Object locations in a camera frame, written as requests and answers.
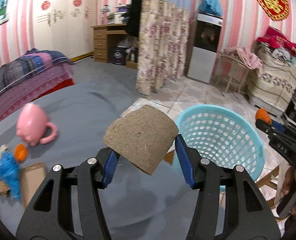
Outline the blue plastic bag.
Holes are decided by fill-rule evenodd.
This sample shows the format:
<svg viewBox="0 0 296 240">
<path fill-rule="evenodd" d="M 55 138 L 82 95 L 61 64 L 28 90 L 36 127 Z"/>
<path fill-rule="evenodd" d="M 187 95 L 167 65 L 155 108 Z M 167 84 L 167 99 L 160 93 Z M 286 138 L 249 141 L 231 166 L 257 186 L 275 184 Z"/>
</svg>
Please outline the blue plastic bag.
<svg viewBox="0 0 296 240">
<path fill-rule="evenodd" d="M 20 167 L 11 152 L 4 151 L 1 153 L 0 179 L 10 187 L 12 197 L 21 200 Z"/>
</svg>

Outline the orange ball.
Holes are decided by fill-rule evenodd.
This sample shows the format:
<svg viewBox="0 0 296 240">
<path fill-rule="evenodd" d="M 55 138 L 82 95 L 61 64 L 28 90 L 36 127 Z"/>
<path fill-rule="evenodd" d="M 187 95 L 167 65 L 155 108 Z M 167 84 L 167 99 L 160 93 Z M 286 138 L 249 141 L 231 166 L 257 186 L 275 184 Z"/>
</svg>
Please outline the orange ball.
<svg viewBox="0 0 296 240">
<path fill-rule="evenodd" d="M 27 147 L 24 144 L 19 144 L 16 146 L 13 154 L 18 162 L 23 162 L 28 155 Z"/>
</svg>

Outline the brown fibre paper roll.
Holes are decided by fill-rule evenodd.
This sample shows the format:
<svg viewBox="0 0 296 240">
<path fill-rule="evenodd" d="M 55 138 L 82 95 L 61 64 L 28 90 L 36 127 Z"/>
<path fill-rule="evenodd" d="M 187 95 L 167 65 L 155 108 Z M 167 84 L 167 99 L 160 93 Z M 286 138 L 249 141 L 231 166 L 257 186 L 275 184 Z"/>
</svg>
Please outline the brown fibre paper roll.
<svg viewBox="0 0 296 240">
<path fill-rule="evenodd" d="M 115 120 L 103 141 L 145 174 L 152 175 L 178 134 L 165 113 L 145 105 Z"/>
</svg>

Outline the flat brown cardboard sheet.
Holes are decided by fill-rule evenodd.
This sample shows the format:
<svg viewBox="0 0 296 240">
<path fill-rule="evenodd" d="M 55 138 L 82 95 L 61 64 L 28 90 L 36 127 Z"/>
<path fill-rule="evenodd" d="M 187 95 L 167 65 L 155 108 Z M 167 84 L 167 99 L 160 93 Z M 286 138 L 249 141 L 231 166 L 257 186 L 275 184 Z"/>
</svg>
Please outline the flat brown cardboard sheet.
<svg viewBox="0 0 296 240">
<path fill-rule="evenodd" d="M 24 210 L 27 208 L 29 202 L 36 193 L 45 176 L 46 170 L 43 163 L 36 163 L 26 166 L 22 169 L 20 178 L 20 192 L 21 203 Z"/>
</svg>

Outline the light blue plastic basket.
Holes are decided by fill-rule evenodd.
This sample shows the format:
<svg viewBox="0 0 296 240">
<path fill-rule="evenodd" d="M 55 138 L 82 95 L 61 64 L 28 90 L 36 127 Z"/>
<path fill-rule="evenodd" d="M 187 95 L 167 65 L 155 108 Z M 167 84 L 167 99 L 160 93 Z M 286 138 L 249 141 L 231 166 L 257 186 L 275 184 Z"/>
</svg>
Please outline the light blue plastic basket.
<svg viewBox="0 0 296 240">
<path fill-rule="evenodd" d="M 216 165 L 241 165 L 256 181 L 264 167 L 264 145 L 256 130 L 241 115 L 216 105 L 195 105 L 176 120 L 188 147 Z"/>
</svg>

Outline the small metal side table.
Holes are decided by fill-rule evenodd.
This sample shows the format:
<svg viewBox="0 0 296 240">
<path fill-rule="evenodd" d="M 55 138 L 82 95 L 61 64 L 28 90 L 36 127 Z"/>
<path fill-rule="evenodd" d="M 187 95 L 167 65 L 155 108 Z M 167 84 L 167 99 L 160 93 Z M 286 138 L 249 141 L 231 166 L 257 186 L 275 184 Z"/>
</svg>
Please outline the small metal side table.
<svg viewBox="0 0 296 240">
<path fill-rule="evenodd" d="M 227 92 L 232 89 L 240 95 L 245 88 L 246 78 L 249 68 L 235 57 L 229 56 L 221 51 L 218 52 L 218 61 L 214 72 L 215 87 L 225 85 L 221 94 L 225 97 Z"/>
</svg>

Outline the pink cloth on table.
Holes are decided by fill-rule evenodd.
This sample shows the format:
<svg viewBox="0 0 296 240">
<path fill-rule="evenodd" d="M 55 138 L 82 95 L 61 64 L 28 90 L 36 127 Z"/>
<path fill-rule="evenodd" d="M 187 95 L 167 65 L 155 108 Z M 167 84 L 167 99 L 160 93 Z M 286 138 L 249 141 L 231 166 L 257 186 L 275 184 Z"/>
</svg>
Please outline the pink cloth on table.
<svg viewBox="0 0 296 240">
<path fill-rule="evenodd" d="M 224 54 L 240 60 L 248 69 L 255 70 L 256 75 L 261 77 L 263 73 L 262 60 L 249 48 L 228 47 L 224 49 Z"/>
</svg>

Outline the pile of colourful clothes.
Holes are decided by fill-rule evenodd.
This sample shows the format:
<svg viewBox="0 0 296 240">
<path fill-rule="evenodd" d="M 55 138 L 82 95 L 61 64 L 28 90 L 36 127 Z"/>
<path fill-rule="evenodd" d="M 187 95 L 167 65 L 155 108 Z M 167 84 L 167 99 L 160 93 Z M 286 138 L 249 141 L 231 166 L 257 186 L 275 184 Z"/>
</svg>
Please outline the pile of colourful clothes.
<svg viewBox="0 0 296 240">
<path fill-rule="evenodd" d="M 268 47 L 272 57 L 296 65 L 296 44 L 280 30 L 269 26 L 265 34 L 258 37 L 256 42 Z"/>
</svg>

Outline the pink pig mug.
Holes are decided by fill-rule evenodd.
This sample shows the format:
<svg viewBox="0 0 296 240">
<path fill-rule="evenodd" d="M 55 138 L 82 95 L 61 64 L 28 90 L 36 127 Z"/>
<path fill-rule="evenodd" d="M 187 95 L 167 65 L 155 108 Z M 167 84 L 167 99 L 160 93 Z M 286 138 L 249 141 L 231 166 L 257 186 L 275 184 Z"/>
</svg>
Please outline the pink pig mug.
<svg viewBox="0 0 296 240">
<path fill-rule="evenodd" d="M 30 102 L 20 111 L 16 135 L 29 146 L 34 147 L 37 144 L 45 145 L 54 141 L 58 135 L 58 129 L 50 122 L 49 116 L 39 105 Z"/>
</svg>

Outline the water dispenser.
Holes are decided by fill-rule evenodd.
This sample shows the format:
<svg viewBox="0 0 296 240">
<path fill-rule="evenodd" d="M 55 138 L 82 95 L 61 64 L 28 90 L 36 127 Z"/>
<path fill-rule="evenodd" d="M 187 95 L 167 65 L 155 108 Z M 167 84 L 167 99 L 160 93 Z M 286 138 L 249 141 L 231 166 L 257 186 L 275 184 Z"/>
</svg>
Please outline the water dispenser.
<svg viewBox="0 0 296 240">
<path fill-rule="evenodd" d="M 187 77 L 202 83 L 210 83 L 223 19 L 206 13 L 198 13 L 192 55 Z"/>
</svg>

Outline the blue cloth covered bottle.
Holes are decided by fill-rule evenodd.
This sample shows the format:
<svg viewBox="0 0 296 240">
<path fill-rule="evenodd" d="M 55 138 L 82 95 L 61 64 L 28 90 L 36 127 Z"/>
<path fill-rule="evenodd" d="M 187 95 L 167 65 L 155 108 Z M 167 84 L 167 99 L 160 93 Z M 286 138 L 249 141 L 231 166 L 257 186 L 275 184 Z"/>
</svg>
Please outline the blue cloth covered bottle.
<svg viewBox="0 0 296 240">
<path fill-rule="evenodd" d="M 199 5 L 198 11 L 204 14 L 211 14 L 221 17 L 223 15 L 223 9 L 219 0 L 203 0 Z"/>
</svg>

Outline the bed with purple blankets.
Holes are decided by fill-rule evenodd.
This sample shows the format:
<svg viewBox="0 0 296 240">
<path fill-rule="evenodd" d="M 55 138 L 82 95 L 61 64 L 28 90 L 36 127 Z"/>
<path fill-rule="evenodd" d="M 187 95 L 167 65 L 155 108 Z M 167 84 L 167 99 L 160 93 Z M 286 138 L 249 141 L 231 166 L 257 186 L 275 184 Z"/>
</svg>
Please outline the bed with purple blankets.
<svg viewBox="0 0 296 240">
<path fill-rule="evenodd" d="M 74 63 L 55 50 L 33 48 L 0 67 L 0 121 L 47 92 L 73 85 Z"/>
</svg>

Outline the floral curtain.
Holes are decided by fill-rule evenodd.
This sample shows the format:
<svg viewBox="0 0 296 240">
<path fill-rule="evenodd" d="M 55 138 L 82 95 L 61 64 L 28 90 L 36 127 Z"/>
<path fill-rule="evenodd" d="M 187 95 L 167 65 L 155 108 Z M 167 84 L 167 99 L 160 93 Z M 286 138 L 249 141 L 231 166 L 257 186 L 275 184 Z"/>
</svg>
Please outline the floral curtain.
<svg viewBox="0 0 296 240">
<path fill-rule="evenodd" d="M 142 0 L 137 90 L 158 92 L 184 70 L 191 0 Z"/>
</svg>

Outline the black box under desk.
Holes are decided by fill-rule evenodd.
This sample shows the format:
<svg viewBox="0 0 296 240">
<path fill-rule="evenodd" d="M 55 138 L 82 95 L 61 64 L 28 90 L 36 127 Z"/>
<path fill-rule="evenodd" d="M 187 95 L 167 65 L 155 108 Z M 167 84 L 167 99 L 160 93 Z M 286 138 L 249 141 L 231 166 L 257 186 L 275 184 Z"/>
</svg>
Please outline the black box under desk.
<svg viewBox="0 0 296 240">
<path fill-rule="evenodd" d="M 112 53 L 112 63 L 124 66 L 126 64 L 127 48 L 115 47 Z"/>
</svg>

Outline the black hanging coat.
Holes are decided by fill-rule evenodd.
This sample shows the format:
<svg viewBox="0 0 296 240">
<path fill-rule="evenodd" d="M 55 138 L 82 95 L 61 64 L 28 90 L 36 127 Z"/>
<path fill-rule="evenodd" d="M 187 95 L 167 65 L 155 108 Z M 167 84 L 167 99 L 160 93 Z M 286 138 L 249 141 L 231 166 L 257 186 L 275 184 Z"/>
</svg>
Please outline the black hanging coat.
<svg viewBox="0 0 296 240">
<path fill-rule="evenodd" d="M 129 9 L 129 19 L 126 25 L 126 32 L 128 35 L 138 38 L 140 28 L 140 16 L 141 16 L 142 0 L 132 0 L 131 7 Z"/>
</svg>

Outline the wooden desk with drawers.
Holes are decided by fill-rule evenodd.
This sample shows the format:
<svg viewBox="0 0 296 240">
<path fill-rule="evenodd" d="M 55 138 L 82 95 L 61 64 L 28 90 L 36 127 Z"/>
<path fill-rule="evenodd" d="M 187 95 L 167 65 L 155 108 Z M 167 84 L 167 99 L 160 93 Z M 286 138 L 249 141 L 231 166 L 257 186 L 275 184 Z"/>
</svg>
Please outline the wooden desk with drawers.
<svg viewBox="0 0 296 240">
<path fill-rule="evenodd" d="M 126 23 L 92 26 L 93 58 L 95 62 L 111 62 L 114 48 L 131 48 L 137 45 L 137 39 L 126 32 Z"/>
</svg>

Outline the cream wardrobe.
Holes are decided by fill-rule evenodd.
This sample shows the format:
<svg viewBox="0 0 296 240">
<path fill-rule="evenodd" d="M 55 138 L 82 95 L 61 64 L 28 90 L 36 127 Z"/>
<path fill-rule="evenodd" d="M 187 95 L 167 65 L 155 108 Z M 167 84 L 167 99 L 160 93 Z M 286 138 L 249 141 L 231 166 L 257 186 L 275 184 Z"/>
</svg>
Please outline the cream wardrobe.
<svg viewBox="0 0 296 240">
<path fill-rule="evenodd" d="M 93 51 L 96 0 L 33 0 L 34 48 L 70 59 Z"/>
</svg>

